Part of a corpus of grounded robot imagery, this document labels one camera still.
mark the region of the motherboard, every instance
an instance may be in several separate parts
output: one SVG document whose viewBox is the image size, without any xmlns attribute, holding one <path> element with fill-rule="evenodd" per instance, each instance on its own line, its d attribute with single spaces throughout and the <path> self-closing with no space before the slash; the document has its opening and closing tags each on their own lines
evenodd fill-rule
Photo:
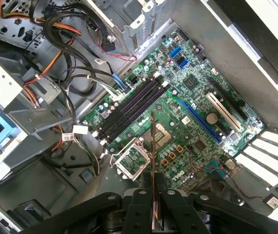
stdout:
<svg viewBox="0 0 278 234">
<path fill-rule="evenodd" d="M 264 129 L 253 109 L 181 30 L 150 53 L 83 120 L 124 178 L 151 170 L 190 192 L 220 159 L 235 157 Z M 155 131 L 151 131 L 151 113 Z"/>
</svg>

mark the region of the white pci slot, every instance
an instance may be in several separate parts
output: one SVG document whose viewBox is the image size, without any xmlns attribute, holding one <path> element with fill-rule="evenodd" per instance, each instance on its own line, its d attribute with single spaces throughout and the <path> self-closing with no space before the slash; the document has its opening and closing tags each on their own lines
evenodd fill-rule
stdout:
<svg viewBox="0 0 278 234">
<path fill-rule="evenodd" d="M 231 113 L 228 112 L 228 110 L 212 93 L 206 94 L 206 98 L 219 111 L 219 113 L 230 124 L 230 126 L 233 128 L 234 131 L 239 132 L 242 129 L 241 124 L 231 115 Z"/>
</svg>

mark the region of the green circuit board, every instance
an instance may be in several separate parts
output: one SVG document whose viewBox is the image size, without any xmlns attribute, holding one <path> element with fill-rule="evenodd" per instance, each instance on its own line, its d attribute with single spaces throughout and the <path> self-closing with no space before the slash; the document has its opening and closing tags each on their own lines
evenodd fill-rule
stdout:
<svg viewBox="0 0 278 234">
<path fill-rule="evenodd" d="M 188 60 L 188 64 L 179 68 L 176 61 L 169 57 L 170 53 L 181 46 L 180 54 Z M 148 82 L 156 72 L 162 76 L 162 82 L 169 82 L 170 88 L 134 120 L 116 139 L 106 147 L 111 153 L 121 151 L 134 137 L 141 138 L 146 151 L 150 152 L 151 112 L 156 117 L 157 161 L 156 171 L 164 172 L 171 188 L 188 192 L 206 175 L 203 167 L 222 156 L 236 156 L 245 145 L 264 129 L 259 116 L 246 104 L 231 84 L 218 72 L 214 65 L 202 54 L 193 41 L 180 30 L 167 37 L 160 46 L 149 54 L 125 79 L 131 90 L 123 94 L 120 100 L 112 100 L 107 95 L 91 112 L 85 116 L 89 130 L 98 131 L 117 106 L 135 95 L 136 89 Z M 232 103 L 239 106 L 245 114 L 242 119 L 231 109 L 226 100 L 223 106 L 240 123 L 241 129 L 234 131 L 231 125 L 207 99 L 211 92 L 211 84 L 217 84 Z M 210 113 L 218 117 L 218 123 L 229 131 L 222 131 L 214 124 L 207 124 L 221 138 L 216 142 L 202 124 L 181 104 L 190 106 L 206 120 Z M 123 160 L 123 166 L 135 172 L 144 164 L 136 153 Z"/>
</svg>

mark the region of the mounting hole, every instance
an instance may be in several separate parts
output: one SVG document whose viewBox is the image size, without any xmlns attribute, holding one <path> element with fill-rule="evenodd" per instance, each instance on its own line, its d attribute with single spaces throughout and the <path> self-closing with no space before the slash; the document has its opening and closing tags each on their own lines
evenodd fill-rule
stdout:
<svg viewBox="0 0 278 234">
<path fill-rule="evenodd" d="M 134 228 L 134 229 L 140 229 L 141 226 L 140 226 L 140 224 L 136 223 L 136 224 L 134 224 L 133 228 Z"/>
<path fill-rule="evenodd" d="M 6 32 L 8 32 L 8 29 L 7 29 L 6 27 L 2 27 L 2 28 L 1 28 L 1 31 L 2 31 L 3 33 L 6 33 Z"/>
<path fill-rule="evenodd" d="M 197 230 L 198 229 L 197 225 L 195 225 L 195 224 L 192 224 L 190 227 L 191 227 L 192 230 Z"/>
</svg>

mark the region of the ram slot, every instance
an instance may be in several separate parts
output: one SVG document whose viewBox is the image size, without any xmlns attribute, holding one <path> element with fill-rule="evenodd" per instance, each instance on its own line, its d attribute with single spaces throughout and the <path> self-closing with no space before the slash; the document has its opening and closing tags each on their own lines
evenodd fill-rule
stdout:
<svg viewBox="0 0 278 234">
<path fill-rule="evenodd" d="M 229 113 L 229 111 L 212 93 L 206 94 L 206 98 L 219 111 L 219 113 L 224 117 L 224 119 L 229 123 L 234 131 L 239 132 L 242 129 L 241 124 L 231 115 L 231 113 Z"/>
<path fill-rule="evenodd" d="M 211 81 L 211 86 L 214 88 L 214 90 L 217 92 L 217 94 L 219 94 L 226 102 L 227 104 L 229 105 L 229 107 L 235 111 L 235 113 L 243 120 L 247 120 L 248 119 L 248 116 L 239 108 L 239 106 L 233 102 L 231 100 L 231 98 L 229 98 L 229 96 L 221 89 L 221 87 Z"/>
<path fill-rule="evenodd" d="M 143 84 L 143 86 L 141 86 L 131 98 L 126 100 L 125 103 L 121 104 L 120 108 L 113 111 L 113 113 L 107 118 L 104 125 L 102 126 L 101 132 L 107 131 L 112 125 L 114 125 L 121 116 L 131 110 L 136 102 L 142 97 L 145 97 L 157 84 L 159 84 L 158 80 L 151 80 Z"/>
<path fill-rule="evenodd" d="M 183 101 L 178 101 L 188 112 L 196 119 L 196 121 L 208 132 L 211 137 L 219 144 L 222 142 L 221 137 L 203 120 L 203 118 L 193 109 L 193 107 L 186 105 Z"/>
<path fill-rule="evenodd" d="M 115 140 L 124 130 L 126 130 L 144 111 L 146 111 L 162 94 L 166 88 L 156 88 L 141 103 L 138 103 L 134 110 L 127 115 L 126 119 L 120 119 L 112 132 L 106 132 L 109 136 L 108 142 Z"/>
</svg>

